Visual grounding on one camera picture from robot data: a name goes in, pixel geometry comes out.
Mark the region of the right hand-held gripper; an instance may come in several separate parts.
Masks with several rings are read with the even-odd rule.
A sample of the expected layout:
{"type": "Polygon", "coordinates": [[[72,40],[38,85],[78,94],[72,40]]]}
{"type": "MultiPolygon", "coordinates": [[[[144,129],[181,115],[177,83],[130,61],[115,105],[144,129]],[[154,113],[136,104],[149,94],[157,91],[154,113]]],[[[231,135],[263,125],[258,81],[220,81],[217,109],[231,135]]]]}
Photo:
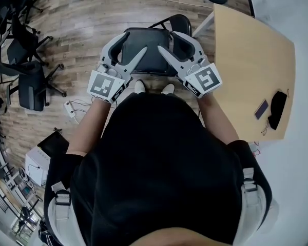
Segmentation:
{"type": "Polygon", "coordinates": [[[212,93],[222,85],[222,79],[214,63],[203,55],[200,43],[193,37],[177,31],[171,31],[172,52],[164,46],[158,46],[159,53],[178,72],[183,86],[197,98],[212,93]]]}

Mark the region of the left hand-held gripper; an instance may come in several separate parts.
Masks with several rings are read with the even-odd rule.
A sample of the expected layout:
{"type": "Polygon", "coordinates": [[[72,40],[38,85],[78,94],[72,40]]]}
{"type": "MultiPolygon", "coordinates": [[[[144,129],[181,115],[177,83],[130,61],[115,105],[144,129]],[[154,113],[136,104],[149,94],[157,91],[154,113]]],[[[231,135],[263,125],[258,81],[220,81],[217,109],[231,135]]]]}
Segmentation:
{"type": "Polygon", "coordinates": [[[100,62],[92,70],[87,93],[94,98],[113,104],[131,82],[131,73],[147,51],[144,47],[128,64],[119,63],[118,56],[130,32],[119,34],[102,49],[100,62]]]}

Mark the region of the person's left forearm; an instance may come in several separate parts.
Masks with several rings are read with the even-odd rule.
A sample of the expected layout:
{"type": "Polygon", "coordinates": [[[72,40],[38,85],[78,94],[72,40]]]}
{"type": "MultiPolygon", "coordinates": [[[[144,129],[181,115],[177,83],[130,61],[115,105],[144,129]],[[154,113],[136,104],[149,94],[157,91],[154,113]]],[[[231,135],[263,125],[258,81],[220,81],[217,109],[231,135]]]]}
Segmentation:
{"type": "Polygon", "coordinates": [[[101,138],[111,104],[95,99],[73,134],[67,154],[85,156],[101,138]]]}

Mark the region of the person's right forearm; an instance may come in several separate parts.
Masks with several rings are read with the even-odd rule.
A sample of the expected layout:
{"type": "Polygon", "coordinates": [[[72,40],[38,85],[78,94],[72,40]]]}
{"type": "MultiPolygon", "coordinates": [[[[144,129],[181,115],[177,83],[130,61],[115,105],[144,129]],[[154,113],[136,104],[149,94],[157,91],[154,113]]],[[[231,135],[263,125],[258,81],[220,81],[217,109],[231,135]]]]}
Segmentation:
{"type": "Polygon", "coordinates": [[[239,136],[220,105],[210,93],[197,99],[205,127],[226,145],[239,140],[239,136]]]}

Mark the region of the person's left white shoe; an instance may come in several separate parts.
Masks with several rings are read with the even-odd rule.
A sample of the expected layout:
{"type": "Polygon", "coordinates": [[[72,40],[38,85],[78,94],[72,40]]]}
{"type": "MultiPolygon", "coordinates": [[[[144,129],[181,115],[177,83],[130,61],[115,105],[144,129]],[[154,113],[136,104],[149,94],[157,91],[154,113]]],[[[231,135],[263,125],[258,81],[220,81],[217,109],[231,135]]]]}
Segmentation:
{"type": "Polygon", "coordinates": [[[146,88],[144,83],[141,80],[137,80],[135,85],[134,85],[134,93],[139,94],[139,93],[145,93],[146,88]]]}

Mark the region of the person's white shoe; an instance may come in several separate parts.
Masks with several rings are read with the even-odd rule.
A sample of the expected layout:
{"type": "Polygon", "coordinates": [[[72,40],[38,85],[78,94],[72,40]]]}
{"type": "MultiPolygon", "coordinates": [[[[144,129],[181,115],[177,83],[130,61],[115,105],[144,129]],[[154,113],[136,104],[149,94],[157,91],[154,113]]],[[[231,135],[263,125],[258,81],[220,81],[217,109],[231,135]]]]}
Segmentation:
{"type": "Polygon", "coordinates": [[[168,94],[174,94],[175,91],[175,86],[174,84],[168,84],[167,86],[165,86],[163,88],[163,90],[161,91],[162,94],[168,95],[168,94]]]}
{"type": "Polygon", "coordinates": [[[137,80],[135,85],[134,85],[134,93],[139,94],[139,93],[145,93],[146,88],[144,83],[141,80],[137,80]]]}

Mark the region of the person's right white shoe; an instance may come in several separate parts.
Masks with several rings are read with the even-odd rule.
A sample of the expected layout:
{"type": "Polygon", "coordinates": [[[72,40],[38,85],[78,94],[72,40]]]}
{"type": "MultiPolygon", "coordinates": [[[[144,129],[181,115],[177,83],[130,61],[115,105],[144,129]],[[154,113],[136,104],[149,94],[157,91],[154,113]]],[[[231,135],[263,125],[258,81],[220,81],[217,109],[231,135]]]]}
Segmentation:
{"type": "Polygon", "coordinates": [[[161,91],[162,94],[168,95],[168,94],[174,94],[175,91],[175,86],[174,84],[168,84],[167,86],[165,86],[163,88],[163,90],[161,91]]]}

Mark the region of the light wooden table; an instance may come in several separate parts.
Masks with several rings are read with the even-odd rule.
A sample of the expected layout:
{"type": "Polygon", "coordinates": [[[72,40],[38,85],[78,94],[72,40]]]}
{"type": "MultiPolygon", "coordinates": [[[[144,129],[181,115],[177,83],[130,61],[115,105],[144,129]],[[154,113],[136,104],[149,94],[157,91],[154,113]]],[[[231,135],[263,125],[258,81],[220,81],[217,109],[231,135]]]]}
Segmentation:
{"type": "Polygon", "coordinates": [[[295,47],[280,32],[244,13],[214,4],[212,13],[194,31],[193,36],[215,29],[214,63],[222,86],[214,96],[243,140],[283,139],[291,114],[295,87],[295,47]],[[255,111],[277,91],[287,95],[276,130],[268,128],[263,136],[269,111],[259,120],[255,111]]]}

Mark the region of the white square power strip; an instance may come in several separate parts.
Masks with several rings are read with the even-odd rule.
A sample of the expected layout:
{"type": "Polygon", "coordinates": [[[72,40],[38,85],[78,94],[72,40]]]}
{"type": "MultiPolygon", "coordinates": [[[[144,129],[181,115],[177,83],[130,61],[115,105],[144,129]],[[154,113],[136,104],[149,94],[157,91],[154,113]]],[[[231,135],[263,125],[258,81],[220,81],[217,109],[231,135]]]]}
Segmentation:
{"type": "Polygon", "coordinates": [[[70,118],[73,118],[74,121],[75,121],[77,124],[79,124],[79,121],[78,121],[78,119],[77,119],[77,117],[76,117],[76,110],[75,110],[75,108],[73,107],[73,103],[74,103],[74,102],[75,102],[74,100],[66,101],[66,102],[64,103],[64,108],[66,109],[66,112],[68,113],[68,116],[69,116],[70,118]]]}

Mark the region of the dark smartphone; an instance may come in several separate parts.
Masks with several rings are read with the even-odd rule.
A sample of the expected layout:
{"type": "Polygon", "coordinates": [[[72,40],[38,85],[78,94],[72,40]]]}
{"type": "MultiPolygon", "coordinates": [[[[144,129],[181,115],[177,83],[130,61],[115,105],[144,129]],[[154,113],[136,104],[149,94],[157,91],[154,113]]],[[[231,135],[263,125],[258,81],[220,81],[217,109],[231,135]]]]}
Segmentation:
{"type": "Polygon", "coordinates": [[[267,110],[268,108],[268,102],[265,99],[260,106],[258,107],[258,109],[255,111],[255,118],[257,120],[259,120],[261,118],[261,116],[264,114],[264,112],[267,110]]]}

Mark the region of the black pouch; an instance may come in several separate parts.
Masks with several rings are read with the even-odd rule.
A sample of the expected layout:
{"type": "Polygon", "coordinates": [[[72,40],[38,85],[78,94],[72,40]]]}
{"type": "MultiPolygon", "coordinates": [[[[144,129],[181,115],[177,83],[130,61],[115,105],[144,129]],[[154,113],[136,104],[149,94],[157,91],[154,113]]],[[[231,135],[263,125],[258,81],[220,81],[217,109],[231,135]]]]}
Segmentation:
{"type": "Polygon", "coordinates": [[[287,95],[282,91],[277,91],[272,98],[271,102],[271,115],[268,117],[269,126],[276,130],[284,110],[287,95]]]}

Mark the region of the thin eyeglasses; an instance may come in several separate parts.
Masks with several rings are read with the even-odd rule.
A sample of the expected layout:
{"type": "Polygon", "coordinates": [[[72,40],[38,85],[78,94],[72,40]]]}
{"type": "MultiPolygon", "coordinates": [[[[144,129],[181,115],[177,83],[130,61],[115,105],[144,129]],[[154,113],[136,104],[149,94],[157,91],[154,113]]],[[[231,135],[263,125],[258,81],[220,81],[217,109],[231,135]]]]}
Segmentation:
{"type": "Polygon", "coordinates": [[[269,122],[269,120],[267,119],[267,120],[266,120],[266,123],[265,123],[264,129],[261,131],[261,134],[262,134],[263,136],[265,136],[265,135],[267,134],[267,130],[268,130],[269,127],[270,127],[270,122],[269,122]]]}

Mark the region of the person's black shirt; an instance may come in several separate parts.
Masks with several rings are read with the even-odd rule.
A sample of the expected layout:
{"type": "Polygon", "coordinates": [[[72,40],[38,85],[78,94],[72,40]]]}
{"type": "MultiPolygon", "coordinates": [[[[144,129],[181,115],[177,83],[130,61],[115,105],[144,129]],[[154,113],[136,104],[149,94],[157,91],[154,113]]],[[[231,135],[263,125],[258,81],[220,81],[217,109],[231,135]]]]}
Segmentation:
{"type": "Polygon", "coordinates": [[[44,210],[63,246],[242,245],[272,198],[246,141],[173,94],[131,93],[88,154],[51,159],[44,210]]]}

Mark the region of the red white plastic clips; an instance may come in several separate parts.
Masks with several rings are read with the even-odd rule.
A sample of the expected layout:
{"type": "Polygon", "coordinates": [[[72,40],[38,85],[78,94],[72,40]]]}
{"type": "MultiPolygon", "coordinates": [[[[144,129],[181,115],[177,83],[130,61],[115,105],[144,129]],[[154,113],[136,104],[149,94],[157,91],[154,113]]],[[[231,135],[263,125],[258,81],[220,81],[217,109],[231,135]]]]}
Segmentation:
{"type": "Polygon", "coordinates": [[[248,144],[254,157],[261,154],[259,141],[249,142],[248,144]]]}

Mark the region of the white box black lid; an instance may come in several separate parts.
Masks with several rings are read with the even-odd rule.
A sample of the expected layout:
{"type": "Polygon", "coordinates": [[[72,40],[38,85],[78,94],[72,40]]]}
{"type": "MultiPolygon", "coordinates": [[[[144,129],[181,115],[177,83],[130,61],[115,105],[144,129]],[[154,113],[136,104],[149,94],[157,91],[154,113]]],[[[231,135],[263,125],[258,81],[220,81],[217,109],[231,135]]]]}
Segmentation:
{"type": "Polygon", "coordinates": [[[25,172],[31,180],[44,186],[47,180],[50,160],[61,154],[65,154],[69,142],[59,131],[54,131],[51,135],[38,143],[25,155],[25,172]]]}

